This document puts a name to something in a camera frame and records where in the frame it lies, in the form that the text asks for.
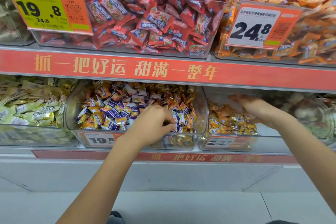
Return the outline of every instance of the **white tile floor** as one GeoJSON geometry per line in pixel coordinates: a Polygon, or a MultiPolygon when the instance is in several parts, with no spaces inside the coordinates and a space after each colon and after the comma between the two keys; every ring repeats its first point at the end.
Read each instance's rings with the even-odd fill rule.
{"type": "MultiPolygon", "coordinates": [[[[2,192],[0,223],[54,224],[77,194],[2,192]]],[[[318,193],[121,192],[114,209],[127,224],[336,223],[318,193]]]]}

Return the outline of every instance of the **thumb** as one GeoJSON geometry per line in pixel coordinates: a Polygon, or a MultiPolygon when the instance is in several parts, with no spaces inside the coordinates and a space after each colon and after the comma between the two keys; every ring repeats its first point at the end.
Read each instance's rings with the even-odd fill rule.
{"type": "Polygon", "coordinates": [[[166,126],[163,126],[161,129],[161,132],[163,135],[168,134],[170,131],[176,129],[176,124],[168,124],[166,126]]]}

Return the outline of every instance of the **person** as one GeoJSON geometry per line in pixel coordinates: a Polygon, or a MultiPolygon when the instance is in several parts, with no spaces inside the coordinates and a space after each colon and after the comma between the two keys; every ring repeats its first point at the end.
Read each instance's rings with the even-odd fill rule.
{"type": "MultiPolygon", "coordinates": [[[[336,214],[336,154],[317,140],[296,118],[262,99],[236,95],[234,100],[240,102],[260,122],[279,132],[297,162],[336,214]]],[[[56,224],[106,224],[126,173],[140,150],[174,128],[175,120],[167,109],[160,106],[145,108],[132,127],[115,142],[98,171],[56,224]]],[[[112,214],[115,219],[121,220],[118,213],[112,214]]]]}

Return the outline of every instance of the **person's right hand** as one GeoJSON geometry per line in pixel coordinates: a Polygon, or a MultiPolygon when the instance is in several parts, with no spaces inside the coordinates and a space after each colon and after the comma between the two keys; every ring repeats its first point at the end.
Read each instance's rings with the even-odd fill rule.
{"type": "Polygon", "coordinates": [[[270,128],[276,129],[275,120],[279,116],[287,115],[286,112],[257,97],[237,94],[230,96],[230,99],[239,102],[247,113],[255,116],[254,123],[263,123],[270,128]]]}

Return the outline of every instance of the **qr code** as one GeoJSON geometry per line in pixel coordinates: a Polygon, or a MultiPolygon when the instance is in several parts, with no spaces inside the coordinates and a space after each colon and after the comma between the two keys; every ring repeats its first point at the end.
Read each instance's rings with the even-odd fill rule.
{"type": "Polygon", "coordinates": [[[82,21],[84,17],[82,15],[82,8],[76,4],[65,4],[65,8],[68,12],[69,19],[72,21],[82,21]]]}
{"type": "Polygon", "coordinates": [[[289,22],[279,23],[279,25],[274,29],[274,35],[278,35],[279,37],[282,37],[287,32],[290,26],[291,26],[291,23],[289,22]]]}

